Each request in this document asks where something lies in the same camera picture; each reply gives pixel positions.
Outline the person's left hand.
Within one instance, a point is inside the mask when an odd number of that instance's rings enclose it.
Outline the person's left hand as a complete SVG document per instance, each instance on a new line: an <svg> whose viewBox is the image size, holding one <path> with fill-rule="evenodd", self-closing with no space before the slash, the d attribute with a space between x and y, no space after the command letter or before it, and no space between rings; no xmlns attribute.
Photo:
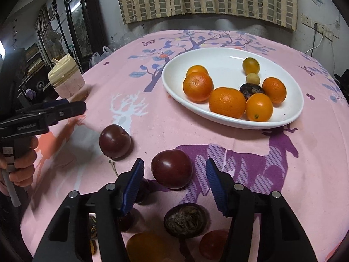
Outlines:
<svg viewBox="0 0 349 262"><path fill-rule="evenodd" d="M9 174L9 180L16 186L30 190L34 180L35 167L34 163L37 159L36 148L38 146L38 138L32 136L30 149L22 156L15 160L15 172Z"/></svg>

